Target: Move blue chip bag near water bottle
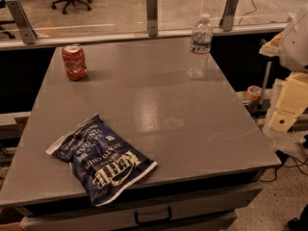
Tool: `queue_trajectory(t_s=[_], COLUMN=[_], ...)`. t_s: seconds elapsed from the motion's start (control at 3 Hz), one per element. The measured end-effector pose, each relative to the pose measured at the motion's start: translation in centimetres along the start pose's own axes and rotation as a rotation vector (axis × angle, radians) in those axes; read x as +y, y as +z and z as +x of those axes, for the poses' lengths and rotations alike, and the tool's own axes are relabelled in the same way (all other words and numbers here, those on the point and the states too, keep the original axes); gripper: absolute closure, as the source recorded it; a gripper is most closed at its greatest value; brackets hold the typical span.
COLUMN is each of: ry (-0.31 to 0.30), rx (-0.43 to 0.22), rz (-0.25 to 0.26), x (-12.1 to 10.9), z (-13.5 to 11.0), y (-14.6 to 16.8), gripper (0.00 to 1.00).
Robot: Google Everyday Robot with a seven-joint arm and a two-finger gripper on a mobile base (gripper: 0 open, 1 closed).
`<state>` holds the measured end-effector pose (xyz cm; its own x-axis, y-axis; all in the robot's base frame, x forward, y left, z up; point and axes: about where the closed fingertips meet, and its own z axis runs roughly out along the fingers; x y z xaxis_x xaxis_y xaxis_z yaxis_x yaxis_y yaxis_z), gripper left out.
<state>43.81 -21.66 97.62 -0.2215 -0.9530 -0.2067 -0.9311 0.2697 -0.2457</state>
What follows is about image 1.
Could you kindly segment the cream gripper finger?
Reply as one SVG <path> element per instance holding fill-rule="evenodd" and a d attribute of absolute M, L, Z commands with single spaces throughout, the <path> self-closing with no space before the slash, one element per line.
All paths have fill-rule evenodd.
<path fill-rule="evenodd" d="M 280 52 L 280 44 L 283 33 L 277 34 L 273 37 L 269 42 L 266 42 L 259 50 L 261 55 L 267 57 L 275 57 L 279 55 Z"/>
<path fill-rule="evenodd" d="M 286 133 L 308 108 L 308 74 L 293 73 L 284 82 L 269 128 Z"/>

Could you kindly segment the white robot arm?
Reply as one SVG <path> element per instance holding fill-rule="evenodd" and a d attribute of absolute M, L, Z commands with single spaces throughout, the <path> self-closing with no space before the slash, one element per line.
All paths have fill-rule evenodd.
<path fill-rule="evenodd" d="M 283 82 L 282 90 L 269 120 L 271 130 L 286 133 L 308 108 L 308 5 L 304 5 L 286 28 L 259 53 L 279 58 L 291 71 Z"/>

